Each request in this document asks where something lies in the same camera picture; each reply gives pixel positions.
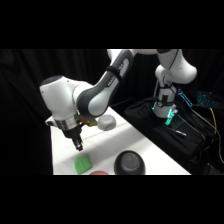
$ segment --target green cube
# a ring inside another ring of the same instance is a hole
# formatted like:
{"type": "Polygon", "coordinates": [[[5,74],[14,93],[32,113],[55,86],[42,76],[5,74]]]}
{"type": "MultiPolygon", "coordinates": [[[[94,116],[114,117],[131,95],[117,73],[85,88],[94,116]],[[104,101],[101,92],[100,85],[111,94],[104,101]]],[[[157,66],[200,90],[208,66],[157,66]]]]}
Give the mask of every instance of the green cube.
{"type": "Polygon", "coordinates": [[[78,175],[82,175],[93,168],[89,155],[83,155],[75,160],[75,169],[78,175]]]}

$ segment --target tabletop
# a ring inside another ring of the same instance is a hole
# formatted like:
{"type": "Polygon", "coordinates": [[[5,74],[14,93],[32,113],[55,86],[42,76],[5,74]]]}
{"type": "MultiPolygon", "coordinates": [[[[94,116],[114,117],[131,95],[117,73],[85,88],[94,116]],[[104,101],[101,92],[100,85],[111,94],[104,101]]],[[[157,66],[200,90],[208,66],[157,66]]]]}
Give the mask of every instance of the tabletop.
{"type": "Polygon", "coordinates": [[[115,175],[114,162],[123,151],[137,152],[145,162],[147,175],[190,175],[114,110],[109,108],[105,115],[114,116],[117,127],[104,132],[84,126],[82,152],[76,150],[72,140],[65,138],[61,130],[51,128],[54,175],[77,175],[75,160],[84,154],[89,155],[93,168],[83,175],[95,171],[115,175]]]}

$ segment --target red object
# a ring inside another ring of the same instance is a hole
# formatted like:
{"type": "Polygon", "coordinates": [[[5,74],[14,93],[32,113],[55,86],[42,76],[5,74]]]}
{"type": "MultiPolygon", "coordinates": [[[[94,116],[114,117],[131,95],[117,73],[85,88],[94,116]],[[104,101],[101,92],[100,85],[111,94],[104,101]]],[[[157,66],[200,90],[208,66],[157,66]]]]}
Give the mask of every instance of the red object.
{"type": "Polygon", "coordinates": [[[90,176],[109,176],[108,173],[105,173],[103,171],[96,171],[90,174],[90,176]]]}

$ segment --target black curtain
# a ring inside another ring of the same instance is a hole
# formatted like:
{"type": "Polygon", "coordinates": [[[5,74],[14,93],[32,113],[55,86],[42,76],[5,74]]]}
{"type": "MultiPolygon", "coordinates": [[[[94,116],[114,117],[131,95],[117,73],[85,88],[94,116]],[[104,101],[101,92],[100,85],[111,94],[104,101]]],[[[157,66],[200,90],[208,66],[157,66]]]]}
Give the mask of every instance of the black curtain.
{"type": "MultiPolygon", "coordinates": [[[[198,69],[200,90],[224,95],[224,49],[184,49],[198,69]]],[[[110,60],[106,49],[1,49],[1,173],[52,174],[51,116],[39,92],[46,78],[63,75],[96,84],[110,60]]],[[[153,95],[156,56],[137,55],[113,103],[153,95]]]]}

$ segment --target wire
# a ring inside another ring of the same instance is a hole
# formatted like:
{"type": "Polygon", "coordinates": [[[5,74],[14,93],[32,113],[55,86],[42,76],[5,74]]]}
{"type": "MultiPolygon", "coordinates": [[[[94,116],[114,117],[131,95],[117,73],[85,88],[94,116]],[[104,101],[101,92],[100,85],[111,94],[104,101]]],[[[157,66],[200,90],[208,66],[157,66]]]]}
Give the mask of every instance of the wire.
{"type": "MultiPolygon", "coordinates": [[[[216,123],[216,119],[215,119],[215,114],[214,114],[214,111],[213,111],[213,109],[212,108],[210,108],[210,110],[211,110],[211,112],[212,112],[212,116],[213,116],[213,119],[214,119],[214,124],[215,124],[215,135],[216,135],[216,133],[217,133],[217,123],[216,123]]],[[[214,142],[214,139],[212,139],[212,142],[211,142],[211,144],[205,149],[205,151],[206,150],[208,150],[210,147],[211,147],[211,145],[213,144],[213,142],[214,142]]]]}
{"type": "Polygon", "coordinates": [[[190,108],[190,110],[195,113],[198,117],[200,117],[203,121],[205,121],[206,123],[208,123],[212,128],[214,128],[216,130],[216,132],[218,133],[219,135],[219,157],[220,157],[220,160],[222,161],[222,163],[224,164],[224,161],[223,161],[223,158],[222,158],[222,138],[221,138],[221,135],[219,133],[219,131],[217,130],[217,127],[214,127],[212,124],[210,124],[205,118],[203,118],[200,114],[198,114],[196,111],[194,111],[193,109],[190,108]]]}
{"type": "Polygon", "coordinates": [[[195,129],[193,126],[191,126],[185,119],[183,119],[179,114],[177,115],[181,120],[183,120],[188,126],[190,126],[192,129],[194,129],[197,133],[199,133],[202,138],[204,139],[205,142],[205,136],[203,134],[201,134],[197,129],[195,129]]]}
{"type": "Polygon", "coordinates": [[[120,102],[120,103],[117,103],[117,104],[111,105],[110,107],[116,107],[116,106],[119,106],[119,105],[121,105],[121,104],[123,104],[123,103],[128,102],[129,100],[136,100],[136,99],[135,99],[135,98],[129,98],[129,99],[127,99],[127,100],[123,101],[123,102],[120,102]]]}
{"type": "Polygon", "coordinates": [[[155,87],[155,91],[154,91],[153,97],[156,97],[156,95],[157,95],[158,86],[159,86],[159,80],[157,79],[156,87],[155,87]]]}

